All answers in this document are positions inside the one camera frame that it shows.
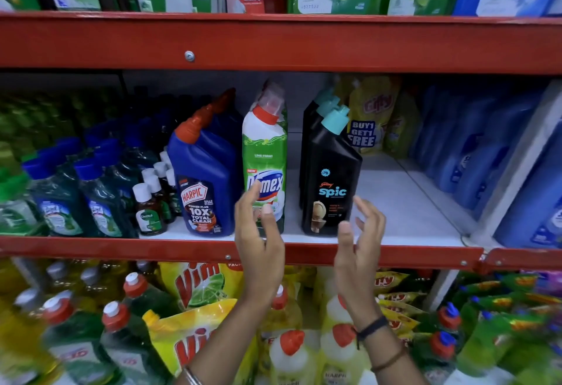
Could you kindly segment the group of blue-capped green bottles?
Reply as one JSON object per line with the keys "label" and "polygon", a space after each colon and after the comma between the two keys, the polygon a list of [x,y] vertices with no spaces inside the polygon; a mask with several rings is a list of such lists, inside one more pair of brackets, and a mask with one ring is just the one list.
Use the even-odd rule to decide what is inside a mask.
{"label": "group of blue-capped green bottles", "polygon": [[119,188],[85,153],[80,138],[60,139],[21,167],[30,178],[29,193],[50,236],[138,237]]}

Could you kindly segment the black bottle teal cap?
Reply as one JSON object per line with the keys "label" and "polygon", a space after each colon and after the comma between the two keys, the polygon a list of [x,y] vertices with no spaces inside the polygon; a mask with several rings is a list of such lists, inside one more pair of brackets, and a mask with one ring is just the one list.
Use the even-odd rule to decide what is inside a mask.
{"label": "black bottle teal cap", "polygon": [[307,159],[309,157],[307,150],[311,134],[314,128],[326,117],[326,115],[337,107],[340,103],[340,97],[333,94],[333,98],[325,104],[319,106],[316,111],[304,112],[304,121],[301,139],[301,157],[299,166],[299,207],[302,209],[304,204],[305,177],[307,172]]}
{"label": "black bottle teal cap", "polygon": [[317,108],[333,98],[333,87],[320,90],[309,105],[305,108],[306,112],[316,111]]}
{"label": "black bottle teal cap", "polygon": [[332,108],[307,142],[301,228],[314,238],[336,236],[351,217],[362,156],[342,135],[348,112],[345,105]]}

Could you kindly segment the green white toilet cleaner bottle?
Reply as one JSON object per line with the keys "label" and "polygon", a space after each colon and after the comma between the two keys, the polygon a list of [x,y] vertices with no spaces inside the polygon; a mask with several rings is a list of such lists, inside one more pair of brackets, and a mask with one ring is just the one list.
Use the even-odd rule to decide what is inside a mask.
{"label": "green white toilet cleaner bottle", "polygon": [[242,170],[247,190],[261,183],[255,211],[271,204],[279,232],[285,227],[287,134],[277,124],[282,98],[266,93],[245,115],[242,124]]}
{"label": "green white toilet cleaner bottle", "polygon": [[263,84],[261,92],[259,92],[258,95],[256,96],[255,101],[251,106],[251,109],[253,109],[258,104],[258,102],[264,97],[264,95],[269,92],[272,92],[275,95],[278,95],[279,97],[282,98],[282,109],[277,117],[277,124],[281,126],[285,134],[288,134],[289,133],[288,112],[287,112],[287,104],[285,102],[285,89],[282,86],[280,86],[278,83],[272,81],[270,78],[267,79]]}

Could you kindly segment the group of yellow dishwash bottles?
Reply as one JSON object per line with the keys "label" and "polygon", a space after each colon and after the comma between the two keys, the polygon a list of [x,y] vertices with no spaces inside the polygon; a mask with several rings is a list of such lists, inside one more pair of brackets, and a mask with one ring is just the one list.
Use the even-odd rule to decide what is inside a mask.
{"label": "group of yellow dishwash bottles", "polygon": [[13,301],[0,300],[0,375],[10,385],[59,385],[62,375],[76,385],[42,342],[47,325],[43,305],[52,297],[68,298],[77,309],[101,314],[94,302],[77,298],[70,289],[48,295],[24,286]]}

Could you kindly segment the person's right hand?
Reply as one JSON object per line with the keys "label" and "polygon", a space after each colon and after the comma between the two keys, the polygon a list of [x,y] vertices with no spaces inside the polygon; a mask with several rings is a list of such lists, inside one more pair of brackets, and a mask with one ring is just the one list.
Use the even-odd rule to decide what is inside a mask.
{"label": "person's right hand", "polygon": [[374,282],[386,226],[386,217],[371,202],[354,196],[354,204],[363,215],[363,219],[355,218],[361,231],[359,237],[354,238],[355,262],[338,263],[337,253],[334,258],[338,294],[344,299],[353,323],[354,318],[380,312],[374,295]]}

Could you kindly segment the group of small brown bottles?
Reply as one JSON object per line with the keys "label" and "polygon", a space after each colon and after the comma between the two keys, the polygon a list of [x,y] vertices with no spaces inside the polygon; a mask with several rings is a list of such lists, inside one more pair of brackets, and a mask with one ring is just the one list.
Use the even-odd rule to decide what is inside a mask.
{"label": "group of small brown bottles", "polygon": [[167,231],[181,215],[176,191],[168,178],[173,170],[169,162],[159,161],[142,171],[143,181],[133,186],[134,217],[140,235],[158,235]]}

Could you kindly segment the green dishwash bottle red cap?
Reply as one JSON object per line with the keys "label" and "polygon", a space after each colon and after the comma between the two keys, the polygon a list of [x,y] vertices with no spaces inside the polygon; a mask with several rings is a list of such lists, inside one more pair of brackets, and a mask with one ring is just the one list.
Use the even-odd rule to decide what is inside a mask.
{"label": "green dishwash bottle red cap", "polygon": [[123,289],[125,292],[123,304],[134,315],[143,317],[151,310],[160,318],[168,318],[181,313],[179,304],[173,296],[151,285],[144,275],[128,274]]}
{"label": "green dishwash bottle red cap", "polygon": [[47,324],[44,346],[76,385],[123,385],[123,375],[101,344],[101,314],[52,297],[43,305],[42,318]]}
{"label": "green dishwash bottle red cap", "polygon": [[118,301],[103,308],[100,342],[131,385],[171,385],[172,374],[151,343],[145,322]]}

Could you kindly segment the blue toilet cleaner bottle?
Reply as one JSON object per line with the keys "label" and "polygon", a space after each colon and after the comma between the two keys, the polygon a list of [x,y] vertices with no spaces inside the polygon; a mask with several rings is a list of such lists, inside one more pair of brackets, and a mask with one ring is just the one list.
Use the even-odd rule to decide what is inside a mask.
{"label": "blue toilet cleaner bottle", "polygon": [[219,238],[234,232],[234,175],[201,144],[202,120],[191,117],[172,133],[167,154],[188,232]]}

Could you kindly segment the person's right forearm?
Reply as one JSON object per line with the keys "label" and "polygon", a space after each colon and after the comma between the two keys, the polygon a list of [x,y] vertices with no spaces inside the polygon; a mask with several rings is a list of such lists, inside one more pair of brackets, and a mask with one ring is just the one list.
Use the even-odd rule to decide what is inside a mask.
{"label": "person's right forearm", "polygon": [[366,350],[377,385],[429,385],[379,311],[354,318],[357,340]]}

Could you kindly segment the yellow lime refill pouch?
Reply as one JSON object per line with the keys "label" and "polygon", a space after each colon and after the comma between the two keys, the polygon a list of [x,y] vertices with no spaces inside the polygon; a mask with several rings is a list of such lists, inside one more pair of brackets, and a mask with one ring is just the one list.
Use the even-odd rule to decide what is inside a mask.
{"label": "yellow lime refill pouch", "polygon": [[243,287],[240,263],[159,262],[166,291],[184,311],[239,297]]}
{"label": "yellow lime refill pouch", "polygon": [[205,346],[236,302],[224,299],[167,318],[160,318],[153,310],[142,316],[152,345],[173,376],[178,377]]}

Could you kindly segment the long narrow red shelf beam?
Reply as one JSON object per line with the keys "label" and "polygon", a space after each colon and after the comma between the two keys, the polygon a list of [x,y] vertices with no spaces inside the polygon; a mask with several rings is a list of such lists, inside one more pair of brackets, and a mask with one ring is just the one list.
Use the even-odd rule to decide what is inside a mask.
{"label": "long narrow red shelf beam", "polygon": [[[383,245],[378,266],[474,270],[482,248]],[[237,263],[233,241],[0,236],[0,257]]]}

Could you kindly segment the yellow bottle red cap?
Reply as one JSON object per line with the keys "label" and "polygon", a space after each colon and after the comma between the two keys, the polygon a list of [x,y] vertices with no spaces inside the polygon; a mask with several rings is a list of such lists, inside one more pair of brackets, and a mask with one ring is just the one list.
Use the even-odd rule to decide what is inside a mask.
{"label": "yellow bottle red cap", "polygon": [[290,329],[269,348],[270,385],[315,385],[320,331]]}
{"label": "yellow bottle red cap", "polygon": [[302,326],[303,316],[301,308],[294,297],[293,286],[282,282],[277,289],[265,319],[258,327],[259,375],[268,377],[270,374],[271,361],[269,349],[273,339],[288,330],[301,329]]}
{"label": "yellow bottle red cap", "polygon": [[356,338],[344,299],[333,296],[321,324],[317,385],[359,385],[368,357]]}

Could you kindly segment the white shelf upright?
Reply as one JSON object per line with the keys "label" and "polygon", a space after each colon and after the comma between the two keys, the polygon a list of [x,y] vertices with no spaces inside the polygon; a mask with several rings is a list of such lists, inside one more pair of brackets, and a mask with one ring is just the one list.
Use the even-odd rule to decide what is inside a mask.
{"label": "white shelf upright", "polygon": [[461,237],[465,247],[481,247],[488,254],[501,248],[495,232],[520,192],[526,178],[536,164],[544,147],[562,118],[562,78],[553,79],[547,86],[539,105],[514,148],[498,183],[485,205],[474,229]]}

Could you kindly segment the person's left hand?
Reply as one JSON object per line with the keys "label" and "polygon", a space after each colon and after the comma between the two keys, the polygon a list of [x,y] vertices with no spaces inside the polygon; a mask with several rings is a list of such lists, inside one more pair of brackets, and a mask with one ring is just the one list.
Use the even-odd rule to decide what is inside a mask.
{"label": "person's left hand", "polygon": [[266,246],[260,212],[253,209],[261,183],[255,181],[235,204],[235,245],[244,273],[243,295],[274,299],[285,273],[285,243]]}

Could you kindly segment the white shelf board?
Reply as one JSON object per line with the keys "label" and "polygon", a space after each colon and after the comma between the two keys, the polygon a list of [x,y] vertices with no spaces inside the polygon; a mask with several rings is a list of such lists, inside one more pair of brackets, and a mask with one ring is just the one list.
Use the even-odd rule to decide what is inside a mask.
{"label": "white shelf board", "polygon": [[[298,191],[300,134],[290,133],[288,147],[282,238],[286,243],[336,243],[335,237],[313,237],[302,231]],[[461,233],[410,175],[387,154],[377,154],[363,160],[356,194],[369,200],[386,216],[384,245],[463,246]]]}

